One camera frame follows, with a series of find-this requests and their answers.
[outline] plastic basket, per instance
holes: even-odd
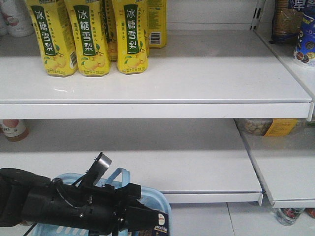
[[[116,177],[122,174],[122,181],[114,181]],[[72,184],[82,175],[68,173],[58,176],[63,179],[65,184]],[[118,168],[108,179],[100,179],[97,186],[108,183],[115,188],[126,186],[130,182],[130,172],[123,168]],[[169,235],[172,235],[172,216],[171,207],[165,196],[156,189],[141,186],[141,199],[140,202],[145,206],[163,211],[169,216]],[[65,226],[48,225],[48,224],[37,224],[33,231],[32,236],[88,236],[88,230],[76,229]],[[119,232],[119,236],[127,236],[127,230]]]

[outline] orange label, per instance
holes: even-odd
[[[273,119],[273,122],[264,136],[276,137],[288,135],[296,125],[298,119]]]

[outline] robotic arm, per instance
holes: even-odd
[[[128,229],[151,229],[159,212],[138,200],[141,186],[129,183],[114,189],[96,184],[111,160],[102,152],[85,175],[72,185],[24,170],[0,169],[0,227],[22,221],[89,230],[89,235],[118,235]]]

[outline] barcode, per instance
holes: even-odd
[[[75,52],[73,52],[71,55],[70,55],[70,59],[71,59],[71,63],[73,66],[75,66],[77,64],[77,55]]]
[[[161,32],[150,33],[150,44],[161,44]]]

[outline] basket handle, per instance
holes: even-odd
[[[121,183],[121,187],[125,187],[127,184],[130,183],[130,172],[127,171],[124,168],[117,168],[111,175],[110,177],[108,177],[108,179],[106,180],[105,184],[111,184],[114,179],[117,178],[117,176],[119,174],[122,174],[122,183]]]

